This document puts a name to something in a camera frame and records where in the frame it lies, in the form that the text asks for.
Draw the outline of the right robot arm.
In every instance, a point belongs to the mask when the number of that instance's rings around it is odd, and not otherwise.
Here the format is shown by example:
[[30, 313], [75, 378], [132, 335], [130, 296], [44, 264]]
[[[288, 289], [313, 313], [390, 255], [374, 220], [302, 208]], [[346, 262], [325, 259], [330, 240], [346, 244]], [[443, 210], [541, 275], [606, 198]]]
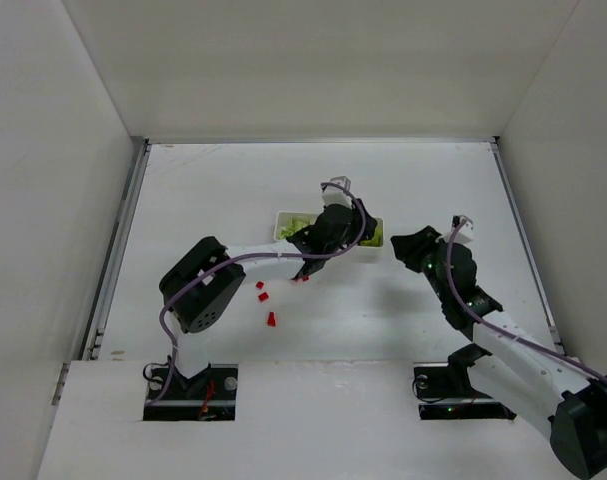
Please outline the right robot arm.
[[450, 359], [466, 386], [500, 402], [546, 438], [579, 479], [607, 470], [607, 376], [551, 350], [514, 322], [477, 281], [465, 217], [443, 235], [396, 235], [394, 255], [425, 276], [442, 313], [469, 345]]

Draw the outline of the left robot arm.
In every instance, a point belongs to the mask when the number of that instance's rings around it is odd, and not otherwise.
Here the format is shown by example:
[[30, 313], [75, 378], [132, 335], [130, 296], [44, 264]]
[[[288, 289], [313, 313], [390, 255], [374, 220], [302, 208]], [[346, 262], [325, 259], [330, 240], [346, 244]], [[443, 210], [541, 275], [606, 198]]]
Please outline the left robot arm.
[[161, 279], [161, 328], [170, 339], [168, 379], [164, 388], [194, 396], [208, 381], [210, 363], [203, 347], [187, 337], [219, 321], [244, 283], [304, 280], [325, 264], [371, 240], [377, 220], [356, 198], [349, 206], [332, 203], [312, 224], [271, 244], [231, 248], [214, 236], [201, 239]]

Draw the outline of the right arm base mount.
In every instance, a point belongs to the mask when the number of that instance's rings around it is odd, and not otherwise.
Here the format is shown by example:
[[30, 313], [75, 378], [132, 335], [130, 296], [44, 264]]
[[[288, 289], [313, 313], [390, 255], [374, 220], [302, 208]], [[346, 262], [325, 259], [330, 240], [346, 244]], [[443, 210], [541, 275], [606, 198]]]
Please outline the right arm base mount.
[[417, 363], [412, 391], [423, 421], [514, 420], [517, 415], [470, 383], [468, 370], [490, 354], [469, 344], [448, 356], [446, 363]]

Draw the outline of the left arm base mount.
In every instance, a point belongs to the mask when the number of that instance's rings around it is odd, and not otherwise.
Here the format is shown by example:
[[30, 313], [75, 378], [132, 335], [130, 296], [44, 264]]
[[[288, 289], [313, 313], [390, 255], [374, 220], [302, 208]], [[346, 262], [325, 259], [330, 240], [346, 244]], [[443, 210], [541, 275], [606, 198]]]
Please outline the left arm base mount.
[[209, 364], [194, 378], [174, 373], [165, 394], [169, 362], [149, 363], [143, 420], [151, 422], [224, 422], [236, 417], [239, 368], [237, 364]]

